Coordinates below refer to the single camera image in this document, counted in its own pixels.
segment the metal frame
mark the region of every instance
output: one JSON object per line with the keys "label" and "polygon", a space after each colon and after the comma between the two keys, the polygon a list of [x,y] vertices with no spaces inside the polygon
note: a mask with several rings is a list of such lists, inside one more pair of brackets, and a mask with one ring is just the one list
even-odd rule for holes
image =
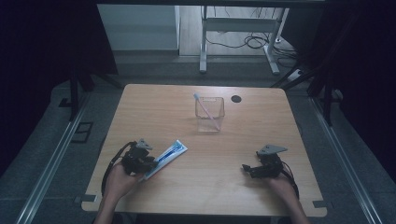
{"label": "metal frame", "polygon": [[271,66],[272,73],[279,75],[279,69],[273,57],[273,48],[276,42],[277,34],[282,23],[285,8],[281,11],[277,18],[274,19],[242,19],[242,18],[208,18],[207,6],[204,6],[202,17],[202,43],[199,71],[206,73],[206,32],[211,31],[229,31],[229,32],[256,32],[256,33],[272,33],[268,46],[264,46],[265,56]]}

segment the forearm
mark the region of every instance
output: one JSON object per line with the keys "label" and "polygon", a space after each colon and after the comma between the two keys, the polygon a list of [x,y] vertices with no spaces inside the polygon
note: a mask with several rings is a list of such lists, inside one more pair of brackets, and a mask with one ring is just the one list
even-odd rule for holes
{"label": "forearm", "polygon": [[297,198],[283,200],[283,202],[288,207],[291,223],[293,223],[293,224],[309,224],[310,223],[309,219],[305,215],[304,209],[303,209],[300,201],[298,201]]}
{"label": "forearm", "polygon": [[94,224],[110,224],[113,220],[114,210],[118,201],[114,197],[105,196],[100,203]]}

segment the white tube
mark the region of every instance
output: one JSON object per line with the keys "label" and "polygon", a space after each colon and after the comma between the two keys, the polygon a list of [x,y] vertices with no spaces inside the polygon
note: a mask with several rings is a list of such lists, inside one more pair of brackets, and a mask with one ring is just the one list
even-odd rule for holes
{"label": "white tube", "polygon": [[166,149],[161,156],[155,159],[155,161],[158,162],[157,167],[155,167],[150,172],[145,173],[144,179],[149,179],[152,175],[161,170],[166,164],[174,160],[176,157],[180,156],[186,150],[186,146],[184,146],[179,140],[176,140],[176,142],[168,149]]}

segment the clear plastic container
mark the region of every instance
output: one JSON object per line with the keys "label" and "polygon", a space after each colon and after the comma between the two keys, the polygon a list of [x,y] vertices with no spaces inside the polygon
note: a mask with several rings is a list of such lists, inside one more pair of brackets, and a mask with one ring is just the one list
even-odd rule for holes
{"label": "clear plastic container", "polygon": [[200,97],[202,105],[212,116],[210,118],[199,102],[195,100],[195,117],[197,118],[198,132],[219,132],[224,119],[224,99],[222,97]]}

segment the table leg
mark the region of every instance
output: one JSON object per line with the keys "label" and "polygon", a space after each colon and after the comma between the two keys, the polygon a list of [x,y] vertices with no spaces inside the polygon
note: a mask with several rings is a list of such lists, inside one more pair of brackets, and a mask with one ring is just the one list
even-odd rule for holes
{"label": "table leg", "polygon": [[275,76],[279,75],[279,68],[277,67],[272,52],[274,49],[274,44],[276,42],[277,33],[279,32],[280,25],[282,24],[282,19],[284,14],[285,14],[285,8],[281,8],[281,11],[276,18],[275,29],[271,34],[270,42],[268,43],[268,46],[264,46],[265,56],[267,57],[268,63],[270,64],[271,70]]}
{"label": "table leg", "polygon": [[199,72],[206,73],[206,19],[207,19],[207,6],[204,6],[204,15],[202,17],[202,42],[201,42],[201,54],[199,61]]}

